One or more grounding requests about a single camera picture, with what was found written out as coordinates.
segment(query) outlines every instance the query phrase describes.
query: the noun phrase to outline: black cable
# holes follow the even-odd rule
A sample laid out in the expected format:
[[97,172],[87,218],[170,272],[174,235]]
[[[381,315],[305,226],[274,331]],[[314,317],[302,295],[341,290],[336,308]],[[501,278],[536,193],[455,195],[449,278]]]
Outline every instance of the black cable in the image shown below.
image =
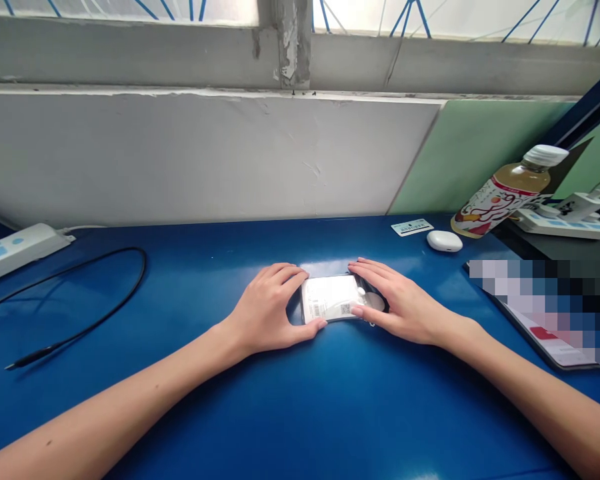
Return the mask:
[[30,363],[35,362],[36,360],[40,360],[43,357],[46,357],[48,354],[54,352],[55,350],[58,350],[58,348],[62,347],[63,345],[68,344],[69,342],[72,342],[74,340],[76,340],[77,338],[82,337],[83,335],[86,335],[87,333],[89,333],[90,331],[94,330],[95,328],[97,328],[98,326],[102,325],[106,320],[108,320],[108,318],[110,318],[110,316],[112,316],[114,313],[116,313],[118,310],[120,310],[122,307],[125,306],[125,304],[132,298],[132,296],[135,294],[136,290],[138,290],[138,287],[140,286],[140,283],[142,283],[142,280],[145,277],[145,272],[147,269],[147,252],[145,252],[144,250],[142,250],[142,248],[140,247],[125,247],[125,248],[121,248],[118,250],[114,250],[111,251],[109,253],[106,253],[104,255],[100,255],[99,257],[96,257],[94,259],[91,260],[87,260],[85,262],[79,263],[78,265],[74,265],[66,270],[62,270],[58,273],[54,273],[53,275],[48,276],[47,278],[44,278],[42,280],[38,280],[35,283],[32,283],[30,285],[27,285],[26,287],[22,287],[21,289],[16,290],[15,292],[12,292],[10,294],[8,294],[6,297],[2,297],[0,299],[0,304],[6,300],[9,300],[10,298],[16,296],[18,293],[22,293],[25,290],[28,290],[30,288],[35,287],[36,285],[40,285],[41,283],[46,282],[47,280],[51,280],[53,278],[59,277],[60,275],[64,275],[65,273],[74,271],[74,270],[78,270],[86,265],[90,265],[92,263],[95,263],[97,261],[100,261],[102,259],[105,259],[107,257],[110,257],[112,255],[115,255],[116,253],[121,253],[124,251],[136,251],[139,252],[140,255],[142,256],[142,268],[140,270],[140,274],[138,275],[138,280],[136,280],[135,285],[133,286],[133,288],[129,291],[129,293],[127,294],[127,296],[120,302],[118,303],[112,310],[110,310],[104,317],[100,318],[100,320],[98,320],[97,322],[91,324],[90,326],[88,326],[87,328],[85,328],[84,330],[76,333],[75,335],[70,336],[69,338],[56,342],[52,345],[49,345],[48,347],[45,347],[43,349],[37,350],[33,353],[30,353],[18,360],[16,360],[15,362],[13,362],[11,365],[9,365],[8,367],[5,368],[5,370],[14,370],[16,368],[20,368],[20,367],[24,367]]

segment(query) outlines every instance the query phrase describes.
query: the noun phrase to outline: green panel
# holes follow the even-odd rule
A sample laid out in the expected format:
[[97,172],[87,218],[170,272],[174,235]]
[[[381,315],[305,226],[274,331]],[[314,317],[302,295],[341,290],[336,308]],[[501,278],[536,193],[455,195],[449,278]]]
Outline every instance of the green panel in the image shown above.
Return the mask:
[[578,162],[562,180],[554,198],[564,199],[576,191],[588,192],[600,181],[600,125],[598,125],[583,141],[593,137]]
[[520,161],[571,106],[539,101],[448,101],[389,214],[458,210],[500,166]]

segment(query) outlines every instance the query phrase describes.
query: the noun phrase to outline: hand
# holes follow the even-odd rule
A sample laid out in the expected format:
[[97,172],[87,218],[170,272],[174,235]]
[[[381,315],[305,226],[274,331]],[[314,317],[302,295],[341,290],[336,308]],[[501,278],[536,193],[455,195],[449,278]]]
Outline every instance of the hand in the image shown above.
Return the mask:
[[375,286],[389,302],[389,313],[365,306],[351,313],[384,328],[396,337],[416,343],[448,348],[448,341],[464,331],[480,328],[474,320],[443,307],[427,292],[384,263],[349,262],[349,270]]
[[263,268],[218,327],[236,340],[246,356],[314,338],[326,326],[326,320],[295,326],[289,323],[285,311],[289,299],[307,278],[307,272],[290,263]]

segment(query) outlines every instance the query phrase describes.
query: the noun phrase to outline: bottle label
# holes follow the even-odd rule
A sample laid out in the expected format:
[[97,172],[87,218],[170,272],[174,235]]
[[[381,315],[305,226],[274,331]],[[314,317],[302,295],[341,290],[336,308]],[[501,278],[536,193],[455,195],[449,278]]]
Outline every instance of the bottle label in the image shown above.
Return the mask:
[[538,196],[538,192],[514,189],[498,182],[495,175],[455,214],[453,223],[477,238],[482,237],[509,214]]

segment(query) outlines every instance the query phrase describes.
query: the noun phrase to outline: forearm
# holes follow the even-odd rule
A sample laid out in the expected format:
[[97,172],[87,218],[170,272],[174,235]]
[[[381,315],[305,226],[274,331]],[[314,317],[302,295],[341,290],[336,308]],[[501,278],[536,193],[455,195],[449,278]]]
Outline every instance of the forearm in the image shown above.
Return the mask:
[[484,375],[582,478],[600,479],[600,404],[472,324],[445,346]]
[[218,325],[0,450],[0,479],[100,479],[178,401],[240,362]]

